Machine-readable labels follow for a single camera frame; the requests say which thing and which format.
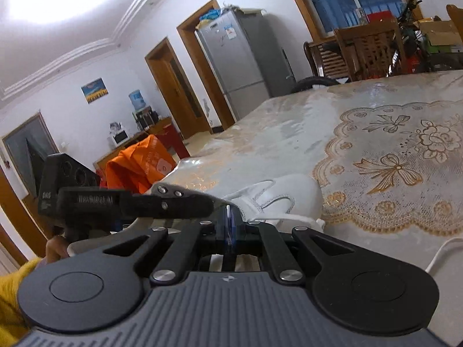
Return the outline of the person's left hand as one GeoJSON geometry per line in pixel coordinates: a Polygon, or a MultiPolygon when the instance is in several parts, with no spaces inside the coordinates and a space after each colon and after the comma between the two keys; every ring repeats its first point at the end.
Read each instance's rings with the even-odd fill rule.
{"type": "Polygon", "coordinates": [[[45,246],[45,262],[50,264],[68,258],[68,246],[69,242],[61,235],[48,240],[45,246]]]}

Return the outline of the yellow sleeve forearm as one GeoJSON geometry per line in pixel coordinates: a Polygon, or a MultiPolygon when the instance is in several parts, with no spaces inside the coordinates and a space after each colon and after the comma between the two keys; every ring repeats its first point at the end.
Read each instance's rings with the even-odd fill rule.
{"type": "Polygon", "coordinates": [[[41,261],[41,258],[34,258],[14,273],[1,276],[0,340],[3,347],[13,346],[29,331],[19,307],[17,292],[23,279],[32,273],[41,261]]]}

